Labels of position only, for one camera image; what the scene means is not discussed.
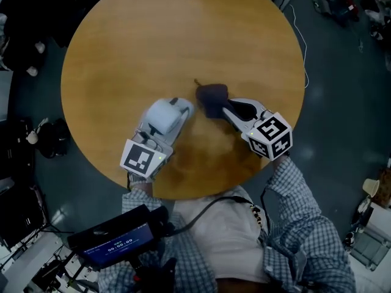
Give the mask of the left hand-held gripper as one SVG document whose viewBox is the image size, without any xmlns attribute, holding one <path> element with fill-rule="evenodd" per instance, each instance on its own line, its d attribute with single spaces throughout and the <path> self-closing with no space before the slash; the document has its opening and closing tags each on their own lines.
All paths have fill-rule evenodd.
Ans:
<svg viewBox="0 0 391 293">
<path fill-rule="evenodd" d="M 136 130 L 132 139 L 126 140 L 120 160 L 121 168 L 144 180 L 155 179 L 157 173 L 168 163 L 174 153 L 174 149 L 170 145 L 175 143 L 186 122 L 194 113 L 193 103 L 184 98 L 164 98 L 161 101 L 170 106 L 170 110 L 175 111 L 178 120 L 171 124 L 167 132 L 158 131 L 159 101 L 155 101 L 143 112 L 138 127 L 140 130 Z M 161 132 L 161 140 L 146 131 L 149 131 L 150 134 Z"/>
</svg>

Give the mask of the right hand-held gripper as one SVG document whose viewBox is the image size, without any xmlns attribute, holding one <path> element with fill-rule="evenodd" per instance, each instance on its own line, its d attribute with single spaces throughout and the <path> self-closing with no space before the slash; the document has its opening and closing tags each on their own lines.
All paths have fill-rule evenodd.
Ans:
<svg viewBox="0 0 391 293">
<path fill-rule="evenodd" d="M 278 112 L 256 121 L 266 110 L 261 102 L 248 98 L 228 102 L 233 109 L 223 107 L 223 114 L 237 131 L 245 132 L 243 136 L 251 151 L 274 161 L 293 146 L 292 128 Z"/>
</svg>

